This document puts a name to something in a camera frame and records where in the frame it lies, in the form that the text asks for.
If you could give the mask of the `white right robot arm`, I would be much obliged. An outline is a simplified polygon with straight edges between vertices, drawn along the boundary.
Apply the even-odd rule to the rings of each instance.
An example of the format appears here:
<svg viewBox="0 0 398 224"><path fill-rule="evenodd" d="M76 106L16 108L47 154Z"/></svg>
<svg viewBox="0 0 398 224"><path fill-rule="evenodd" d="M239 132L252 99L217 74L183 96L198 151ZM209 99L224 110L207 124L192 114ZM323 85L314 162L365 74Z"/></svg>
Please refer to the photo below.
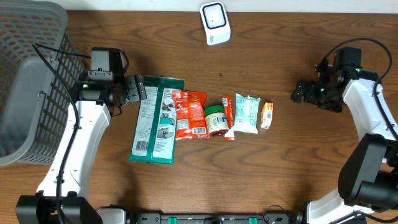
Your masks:
<svg viewBox="0 0 398 224"><path fill-rule="evenodd" d="M351 112L359 143L344 164L338 186L307 204L304 223L347 223L397 210L397 123L376 72L331 67L317 81L298 81L292 100L339 113Z"/></svg>

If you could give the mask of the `small orange carton box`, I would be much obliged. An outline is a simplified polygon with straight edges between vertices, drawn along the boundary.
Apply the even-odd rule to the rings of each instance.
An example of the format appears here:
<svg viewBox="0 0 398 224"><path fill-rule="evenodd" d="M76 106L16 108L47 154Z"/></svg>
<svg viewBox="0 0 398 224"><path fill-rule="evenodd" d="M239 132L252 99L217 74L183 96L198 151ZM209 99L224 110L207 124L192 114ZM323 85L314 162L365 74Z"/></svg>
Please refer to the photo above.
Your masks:
<svg viewBox="0 0 398 224"><path fill-rule="evenodd" d="M269 129L272 123L274 104L265 102L261 111L261 128Z"/></svg>

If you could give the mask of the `mint green wipes pack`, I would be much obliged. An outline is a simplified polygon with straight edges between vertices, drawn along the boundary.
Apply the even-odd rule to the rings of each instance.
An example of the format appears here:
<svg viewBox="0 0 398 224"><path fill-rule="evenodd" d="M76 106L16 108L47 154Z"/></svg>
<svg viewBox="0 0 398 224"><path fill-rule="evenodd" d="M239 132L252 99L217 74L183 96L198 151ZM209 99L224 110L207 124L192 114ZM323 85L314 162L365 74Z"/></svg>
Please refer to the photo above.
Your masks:
<svg viewBox="0 0 398 224"><path fill-rule="evenodd" d="M257 134L257 114L259 111L260 98L236 94L236 111L233 131Z"/></svg>

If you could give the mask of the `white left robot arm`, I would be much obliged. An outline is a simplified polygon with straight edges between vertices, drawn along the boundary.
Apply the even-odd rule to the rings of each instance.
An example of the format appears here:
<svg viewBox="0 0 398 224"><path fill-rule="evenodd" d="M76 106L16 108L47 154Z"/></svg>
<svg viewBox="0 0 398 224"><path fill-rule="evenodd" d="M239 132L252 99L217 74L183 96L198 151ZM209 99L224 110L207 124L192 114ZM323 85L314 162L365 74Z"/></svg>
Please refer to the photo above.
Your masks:
<svg viewBox="0 0 398 224"><path fill-rule="evenodd" d="M19 223L126 223L122 208L95 210L88 201L90 177L98 146L111 121L110 103L93 101L100 82L76 82L78 101L68 108L68 121L54 152L34 144L29 134L17 149L26 163L52 163L35 195L20 196L16 205Z"/></svg>

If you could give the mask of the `green white package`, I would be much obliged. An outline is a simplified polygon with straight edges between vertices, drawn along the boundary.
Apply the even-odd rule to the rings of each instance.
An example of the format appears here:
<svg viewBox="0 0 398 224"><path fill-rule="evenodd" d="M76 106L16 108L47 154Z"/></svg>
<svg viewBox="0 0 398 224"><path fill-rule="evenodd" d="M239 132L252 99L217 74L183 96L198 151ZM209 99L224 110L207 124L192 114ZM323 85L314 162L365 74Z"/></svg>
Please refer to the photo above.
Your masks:
<svg viewBox="0 0 398 224"><path fill-rule="evenodd" d="M145 77L147 98L140 103L130 161L174 163L177 114L173 92L183 90L184 85L181 79Z"/></svg>

